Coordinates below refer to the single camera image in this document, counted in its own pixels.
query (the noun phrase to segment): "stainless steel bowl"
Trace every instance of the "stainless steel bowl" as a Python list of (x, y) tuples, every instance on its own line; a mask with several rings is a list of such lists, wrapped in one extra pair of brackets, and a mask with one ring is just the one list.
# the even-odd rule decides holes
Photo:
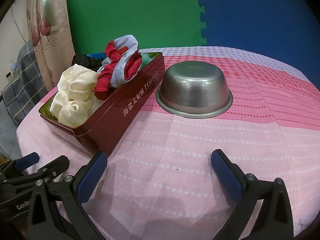
[(227, 111), (233, 97), (221, 69), (201, 61), (185, 61), (167, 69), (156, 100), (166, 111), (207, 118)]

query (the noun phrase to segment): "metal bolt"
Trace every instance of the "metal bolt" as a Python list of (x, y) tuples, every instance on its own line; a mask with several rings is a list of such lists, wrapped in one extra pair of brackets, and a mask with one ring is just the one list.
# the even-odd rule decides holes
[(254, 180), (256, 178), (252, 173), (248, 173), (246, 176), (248, 180)]
[(36, 185), (40, 186), (42, 184), (42, 182), (43, 182), (42, 179), (39, 179), (39, 180), (37, 180)]
[(283, 184), (283, 180), (280, 178), (276, 178), (276, 183), (282, 185)]
[(64, 181), (65, 181), (65, 182), (70, 182), (70, 181), (72, 181), (72, 179), (73, 179), (73, 176), (68, 175), (68, 176), (66, 176), (66, 177), (64, 178)]

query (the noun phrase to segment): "folded cloth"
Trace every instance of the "folded cloth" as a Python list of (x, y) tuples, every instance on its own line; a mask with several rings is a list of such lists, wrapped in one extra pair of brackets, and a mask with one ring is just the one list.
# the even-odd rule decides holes
[(77, 127), (99, 107), (101, 101), (93, 93), (98, 75), (78, 64), (74, 64), (62, 73), (58, 92), (50, 106), (50, 112), (58, 122)]
[(138, 41), (132, 35), (110, 41), (105, 54), (107, 58), (98, 70), (100, 75), (94, 88), (95, 95), (100, 100), (108, 98), (109, 87), (118, 88), (134, 78), (142, 63)]

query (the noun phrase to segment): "beige curtain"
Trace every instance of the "beige curtain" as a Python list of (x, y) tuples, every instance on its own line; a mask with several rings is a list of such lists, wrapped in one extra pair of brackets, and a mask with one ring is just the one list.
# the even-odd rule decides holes
[(71, 66), (75, 51), (71, 40), (67, 0), (27, 0), (29, 38), (48, 91)]

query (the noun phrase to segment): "pink tablecloth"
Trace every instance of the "pink tablecloth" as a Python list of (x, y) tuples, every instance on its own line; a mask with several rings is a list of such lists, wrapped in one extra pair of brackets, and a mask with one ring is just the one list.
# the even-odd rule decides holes
[[(295, 234), (320, 209), (320, 92), (297, 69), (271, 58), (222, 47), (164, 48), (168, 68), (186, 60), (220, 67), (234, 101), (224, 114), (188, 119), (164, 111), (153, 93), (109, 157), (86, 212), (106, 237), (212, 239), (234, 209), (215, 176), (210, 154), (221, 148), (244, 173), (283, 178)], [(53, 135), (39, 117), (46, 96), (17, 130), (23, 155), (59, 155), (74, 174), (90, 157), (72, 137)], [(247, 235), (261, 202), (249, 221)]]

